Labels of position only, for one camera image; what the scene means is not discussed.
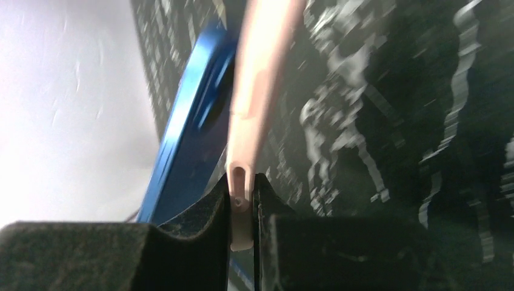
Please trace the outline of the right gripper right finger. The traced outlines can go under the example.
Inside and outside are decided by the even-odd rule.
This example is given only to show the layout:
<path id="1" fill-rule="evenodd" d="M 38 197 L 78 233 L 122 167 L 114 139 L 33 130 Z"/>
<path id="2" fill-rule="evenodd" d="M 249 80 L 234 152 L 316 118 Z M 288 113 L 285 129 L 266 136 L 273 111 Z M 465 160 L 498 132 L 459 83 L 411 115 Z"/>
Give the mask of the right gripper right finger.
<path id="1" fill-rule="evenodd" d="M 255 178 L 256 290 L 512 290 L 513 236 L 493 246 L 467 218 L 305 216 Z"/>

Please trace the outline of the blue smartphone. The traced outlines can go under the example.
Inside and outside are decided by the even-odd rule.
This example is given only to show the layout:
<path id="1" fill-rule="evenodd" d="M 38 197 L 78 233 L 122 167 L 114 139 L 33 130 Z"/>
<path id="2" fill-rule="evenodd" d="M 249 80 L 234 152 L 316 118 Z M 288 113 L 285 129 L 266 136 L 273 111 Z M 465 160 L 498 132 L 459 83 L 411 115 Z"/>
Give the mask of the blue smartphone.
<path id="1" fill-rule="evenodd" d="M 192 50 L 137 222 L 153 224 L 153 290 L 226 290 L 227 180 L 207 188 L 227 141 L 237 35 L 211 24 Z"/>

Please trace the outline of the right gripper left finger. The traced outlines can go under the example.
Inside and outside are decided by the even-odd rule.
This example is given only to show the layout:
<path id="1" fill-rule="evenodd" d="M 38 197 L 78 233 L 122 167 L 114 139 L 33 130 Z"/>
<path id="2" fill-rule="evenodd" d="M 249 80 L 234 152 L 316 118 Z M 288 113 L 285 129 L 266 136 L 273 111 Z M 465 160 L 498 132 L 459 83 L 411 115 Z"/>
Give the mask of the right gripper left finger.
<path id="1" fill-rule="evenodd" d="M 161 227 L 16 222 L 1 230 L 2 290 L 225 290 L 226 178 Z"/>

